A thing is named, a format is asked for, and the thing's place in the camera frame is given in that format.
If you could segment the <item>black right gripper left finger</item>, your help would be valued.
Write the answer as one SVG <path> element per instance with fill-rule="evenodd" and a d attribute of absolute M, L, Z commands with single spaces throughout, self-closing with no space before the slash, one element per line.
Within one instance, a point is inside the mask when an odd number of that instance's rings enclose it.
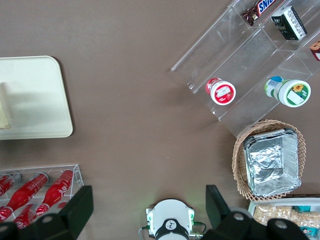
<path fill-rule="evenodd" d="M 76 240 L 94 211 L 93 188 L 82 186 L 58 212 L 48 213 L 18 229 L 14 222 L 0 224 L 2 240 Z"/>

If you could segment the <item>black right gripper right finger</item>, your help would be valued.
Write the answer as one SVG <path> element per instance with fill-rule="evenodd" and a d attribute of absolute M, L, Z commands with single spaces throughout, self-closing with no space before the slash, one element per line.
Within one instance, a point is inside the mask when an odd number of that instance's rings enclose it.
<path fill-rule="evenodd" d="M 203 240 L 307 240 L 293 222 L 273 218 L 267 225 L 258 223 L 241 211 L 231 211 L 216 185 L 205 188 L 205 207 L 212 229 Z"/>

